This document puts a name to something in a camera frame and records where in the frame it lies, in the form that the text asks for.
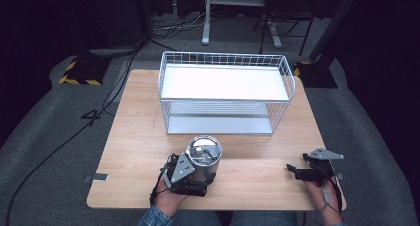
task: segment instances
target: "desk leg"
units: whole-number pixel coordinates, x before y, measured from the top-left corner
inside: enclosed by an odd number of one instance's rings
[[[283,47],[281,43],[280,36],[278,35],[277,28],[275,27],[276,22],[269,22],[269,31],[271,32],[272,39],[274,40],[274,44],[276,48]]]
[[[210,42],[210,0],[206,0],[206,18],[204,20],[203,39],[201,44],[208,45]]]

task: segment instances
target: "sleeve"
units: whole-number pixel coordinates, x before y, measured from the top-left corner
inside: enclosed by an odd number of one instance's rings
[[[164,214],[155,205],[152,205],[148,211],[143,215],[139,222],[139,226],[170,226],[173,218]]]

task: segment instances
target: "silver canister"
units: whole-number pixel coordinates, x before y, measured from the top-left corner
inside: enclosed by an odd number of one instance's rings
[[[186,149],[186,155],[195,167],[190,179],[212,183],[222,157],[222,150],[222,145],[212,136],[195,137]]]

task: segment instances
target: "gray floor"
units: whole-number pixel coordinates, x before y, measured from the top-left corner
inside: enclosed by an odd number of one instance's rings
[[[213,22],[208,46],[201,45],[201,27],[158,41],[181,51],[256,53],[262,30],[251,31],[254,21],[237,18]],[[283,49],[276,49],[266,38],[263,52],[283,54],[291,65],[308,60],[328,23],[328,19],[314,22],[302,56],[297,54],[301,40],[296,39],[283,39]],[[132,68],[158,69],[165,50],[146,43]],[[27,114],[0,150],[0,225],[25,175],[87,123],[80,119],[82,115],[102,108],[127,60],[125,57],[111,62],[102,86],[58,84],[72,59],[70,56],[52,70],[53,89]],[[348,203],[343,213],[346,222],[418,225],[409,185],[398,164],[347,89],[340,65],[335,61],[330,69],[338,89],[305,91],[326,147],[345,156],[344,160],[333,161],[333,165],[345,177],[341,186]],[[108,111],[115,113],[117,108],[118,102],[113,102]],[[10,225],[136,225],[143,210],[91,209],[86,205],[90,185],[84,179],[96,171],[112,122],[113,116],[102,115],[28,179],[14,201]],[[317,213],[308,213],[308,225],[319,222]]]

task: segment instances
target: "wire basket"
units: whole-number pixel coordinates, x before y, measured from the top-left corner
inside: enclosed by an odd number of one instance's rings
[[[271,135],[295,81],[283,55],[164,52],[158,90],[169,134]]]

